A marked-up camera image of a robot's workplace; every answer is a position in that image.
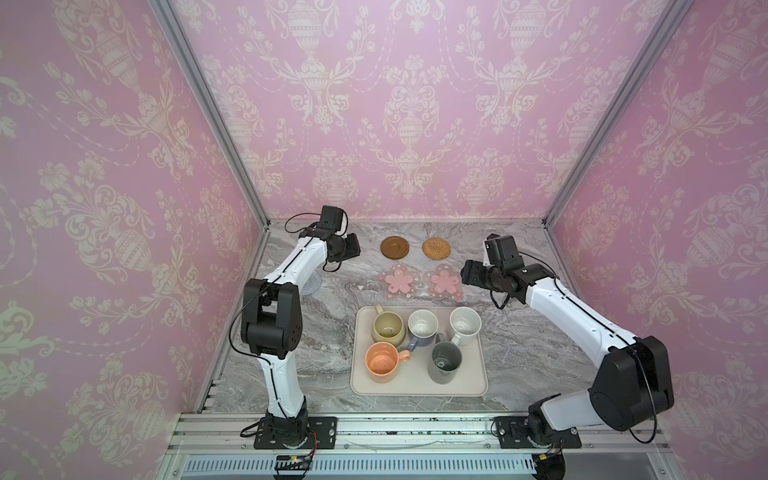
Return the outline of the blue woven round coaster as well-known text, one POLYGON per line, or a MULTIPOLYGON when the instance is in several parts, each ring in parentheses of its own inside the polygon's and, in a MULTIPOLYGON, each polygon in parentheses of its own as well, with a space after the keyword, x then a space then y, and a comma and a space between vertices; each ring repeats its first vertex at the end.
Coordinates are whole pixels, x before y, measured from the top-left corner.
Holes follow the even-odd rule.
POLYGON ((310 296, 317 292, 322 285, 322 276, 318 271, 313 271, 306 282, 300 287, 301 296, 310 296))

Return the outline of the pink flower coaster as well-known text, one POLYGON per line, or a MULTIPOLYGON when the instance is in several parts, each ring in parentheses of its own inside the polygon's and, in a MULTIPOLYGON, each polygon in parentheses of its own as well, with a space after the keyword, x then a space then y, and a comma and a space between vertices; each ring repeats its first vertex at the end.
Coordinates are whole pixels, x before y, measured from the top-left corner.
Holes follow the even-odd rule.
POLYGON ((432 298, 460 301, 464 298, 460 273, 448 264, 440 264, 425 276, 432 298))
POLYGON ((377 276, 383 295, 389 299, 413 299, 422 287, 417 272, 406 265, 395 264, 377 276))

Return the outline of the brown wooden round coaster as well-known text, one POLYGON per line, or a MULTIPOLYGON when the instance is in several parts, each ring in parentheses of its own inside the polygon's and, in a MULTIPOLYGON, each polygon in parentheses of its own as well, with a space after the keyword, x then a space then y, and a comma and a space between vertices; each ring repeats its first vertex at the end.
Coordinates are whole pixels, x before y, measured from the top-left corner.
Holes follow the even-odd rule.
POLYGON ((410 244, 401 236, 389 236, 382 240, 380 251, 388 259, 400 260, 409 254, 410 244))

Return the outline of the rattan woven round coaster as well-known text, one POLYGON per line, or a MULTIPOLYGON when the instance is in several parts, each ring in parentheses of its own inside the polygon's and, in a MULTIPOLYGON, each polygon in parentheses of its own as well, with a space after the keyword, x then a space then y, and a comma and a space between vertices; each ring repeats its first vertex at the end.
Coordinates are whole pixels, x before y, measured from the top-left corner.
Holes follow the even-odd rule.
POLYGON ((431 260, 444 260, 450 256, 452 248, 447 240, 432 237, 422 244, 422 251, 431 260))

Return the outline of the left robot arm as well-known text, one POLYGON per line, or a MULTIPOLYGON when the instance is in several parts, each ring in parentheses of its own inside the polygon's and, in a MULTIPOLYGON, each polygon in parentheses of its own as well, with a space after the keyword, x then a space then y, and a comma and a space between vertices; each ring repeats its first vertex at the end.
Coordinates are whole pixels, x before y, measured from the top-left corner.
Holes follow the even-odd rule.
POLYGON ((310 417, 294 355, 303 332, 300 289, 319 267, 341 264, 360 253, 356 234, 311 228, 270 274, 246 283, 239 314, 241 341, 248 345, 247 355, 259 360, 268 392, 256 448, 306 446, 310 417))

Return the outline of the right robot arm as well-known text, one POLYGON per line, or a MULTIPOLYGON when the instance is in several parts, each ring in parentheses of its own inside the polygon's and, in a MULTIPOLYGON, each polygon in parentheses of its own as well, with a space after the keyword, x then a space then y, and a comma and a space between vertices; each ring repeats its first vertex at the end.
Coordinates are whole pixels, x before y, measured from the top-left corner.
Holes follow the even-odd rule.
POLYGON ((529 406, 526 427, 533 443, 550 446, 557 437, 585 426, 628 431, 673 408, 668 350, 654 336, 641 338, 576 298, 540 264, 502 269, 468 260, 462 283, 504 293, 544 315, 598 368, 592 385, 529 406))

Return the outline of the lavender white mug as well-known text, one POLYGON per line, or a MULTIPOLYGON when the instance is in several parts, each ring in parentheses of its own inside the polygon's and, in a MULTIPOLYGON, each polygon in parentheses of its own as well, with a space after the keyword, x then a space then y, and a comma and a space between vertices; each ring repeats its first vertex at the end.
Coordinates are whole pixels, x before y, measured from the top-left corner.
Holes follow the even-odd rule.
POLYGON ((405 324, 405 338, 398 347, 399 351, 413 352, 420 347, 430 345, 439 329, 437 316, 426 309, 412 312, 405 324))

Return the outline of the yellow-green mug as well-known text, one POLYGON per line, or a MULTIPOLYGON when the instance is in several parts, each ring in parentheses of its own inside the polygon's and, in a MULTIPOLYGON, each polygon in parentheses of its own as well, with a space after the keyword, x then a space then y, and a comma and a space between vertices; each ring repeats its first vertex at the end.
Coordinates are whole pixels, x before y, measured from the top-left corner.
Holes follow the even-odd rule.
POLYGON ((406 327, 403 318, 382 306, 375 306, 376 317, 371 327, 374 342, 386 342, 399 347, 405 340, 406 327))

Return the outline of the grey mug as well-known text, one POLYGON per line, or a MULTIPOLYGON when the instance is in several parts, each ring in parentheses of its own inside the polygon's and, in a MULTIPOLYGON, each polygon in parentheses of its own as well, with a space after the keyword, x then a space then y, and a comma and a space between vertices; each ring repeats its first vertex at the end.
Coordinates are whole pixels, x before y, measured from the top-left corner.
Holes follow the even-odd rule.
POLYGON ((448 384, 456 376, 463 362, 461 349, 441 333, 435 335, 435 343, 428 364, 428 374, 437 384, 448 384))

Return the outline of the orange pink mug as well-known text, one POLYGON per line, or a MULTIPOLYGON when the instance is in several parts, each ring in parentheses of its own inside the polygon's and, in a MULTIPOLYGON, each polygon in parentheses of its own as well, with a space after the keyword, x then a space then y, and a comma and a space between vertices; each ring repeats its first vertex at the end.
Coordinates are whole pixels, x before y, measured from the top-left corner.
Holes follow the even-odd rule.
POLYGON ((388 342, 376 342, 366 352, 365 366, 369 376, 378 383, 391 381, 400 364, 411 359, 408 350, 400 351, 388 342))

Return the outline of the beige serving tray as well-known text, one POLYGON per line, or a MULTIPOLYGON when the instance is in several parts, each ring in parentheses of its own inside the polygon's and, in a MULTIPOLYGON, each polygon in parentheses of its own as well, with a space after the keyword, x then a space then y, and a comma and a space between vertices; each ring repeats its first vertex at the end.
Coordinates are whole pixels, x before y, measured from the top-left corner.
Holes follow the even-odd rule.
POLYGON ((350 373, 350 387, 358 395, 367 396, 453 396, 481 397, 488 389, 481 341, 476 339, 460 348, 463 355, 458 373, 447 384, 440 384, 430 378, 428 361, 431 359, 431 345, 418 347, 411 360, 397 367, 394 376, 379 381, 368 372, 364 356, 374 344, 371 330, 376 310, 364 306, 356 314, 353 354, 350 373))

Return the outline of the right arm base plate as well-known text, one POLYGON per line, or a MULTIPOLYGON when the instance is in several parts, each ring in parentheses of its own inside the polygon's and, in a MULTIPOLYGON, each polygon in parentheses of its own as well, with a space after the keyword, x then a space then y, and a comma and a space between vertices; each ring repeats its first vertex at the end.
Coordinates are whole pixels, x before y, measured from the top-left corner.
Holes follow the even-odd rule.
POLYGON ((537 416, 498 416, 491 433, 502 449, 580 449, 582 442, 575 429, 555 431, 537 416))

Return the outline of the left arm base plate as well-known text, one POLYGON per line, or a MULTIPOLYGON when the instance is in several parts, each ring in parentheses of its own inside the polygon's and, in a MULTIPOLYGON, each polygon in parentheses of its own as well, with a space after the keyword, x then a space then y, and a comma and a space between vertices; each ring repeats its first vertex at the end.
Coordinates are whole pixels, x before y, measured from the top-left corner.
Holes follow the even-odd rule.
POLYGON ((255 430, 256 450, 333 449, 338 418, 332 416, 279 418, 263 417, 255 430))

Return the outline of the left aluminium corner post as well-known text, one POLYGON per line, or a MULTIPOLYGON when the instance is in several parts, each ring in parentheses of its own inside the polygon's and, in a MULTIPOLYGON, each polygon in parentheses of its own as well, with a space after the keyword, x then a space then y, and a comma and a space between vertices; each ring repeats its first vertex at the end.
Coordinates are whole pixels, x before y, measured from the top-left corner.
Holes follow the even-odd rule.
POLYGON ((203 68, 196 57, 183 26, 174 11, 171 1, 149 0, 157 21, 163 30, 168 43, 173 50, 181 70, 189 84, 190 90, 197 100, 206 121, 230 166, 235 179, 245 197, 245 200, 256 218, 260 228, 267 230, 270 220, 257 193, 254 182, 250 178, 246 165, 238 151, 226 123, 222 110, 219 108, 212 89, 209 87, 203 68))

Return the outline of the aluminium corner post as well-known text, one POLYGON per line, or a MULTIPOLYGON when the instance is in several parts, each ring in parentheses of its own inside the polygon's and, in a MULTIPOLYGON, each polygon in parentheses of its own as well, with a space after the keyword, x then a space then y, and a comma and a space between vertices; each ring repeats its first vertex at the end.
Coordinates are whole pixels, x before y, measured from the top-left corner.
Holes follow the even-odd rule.
POLYGON ((246 165, 238 151, 226 123, 222 110, 219 108, 212 89, 209 87, 203 68, 196 57, 183 26, 174 11, 171 1, 149 0, 157 21, 163 30, 168 43, 173 50, 181 70, 189 84, 190 90, 197 100, 206 121, 230 166, 235 179, 245 197, 245 200, 256 218, 260 228, 267 230, 270 220, 257 193, 254 182, 250 178, 246 165))
POLYGON ((691 0, 666 2, 660 17, 631 63, 625 78, 600 117, 597 126, 577 157, 573 168, 555 196, 552 205, 543 217, 542 224, 545 230, 551 231, 554 228, 558 218, 562 215, 568 202, 585 177, 592 161, 608 140, 626 109, 631 105, 633 98, 650 74, 656 61, 660 58, 662 51, 676 32, 692 4, 693 1, 691 0))

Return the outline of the right aluminium corner post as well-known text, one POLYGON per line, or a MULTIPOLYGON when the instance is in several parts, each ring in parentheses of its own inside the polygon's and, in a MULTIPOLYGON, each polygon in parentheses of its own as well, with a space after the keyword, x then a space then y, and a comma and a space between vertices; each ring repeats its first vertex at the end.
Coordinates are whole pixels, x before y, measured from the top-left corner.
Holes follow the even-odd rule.
POLYGON ((554 228, 558 218, 562 215, 568 202, 585 177, 592 161, 608 140, 626 109, 631 105, 633 98, 650 74, 656 61, 660 58, 662 51, 676 32, 692 4, 693 1, 691 0, 666 2, 660 17, 631 63, 625 78, 600 117, 597 126, 577 157, 573 168, 555 196, 552 205, 543 217, 542 224, 545 230, 551 231, 554 228))

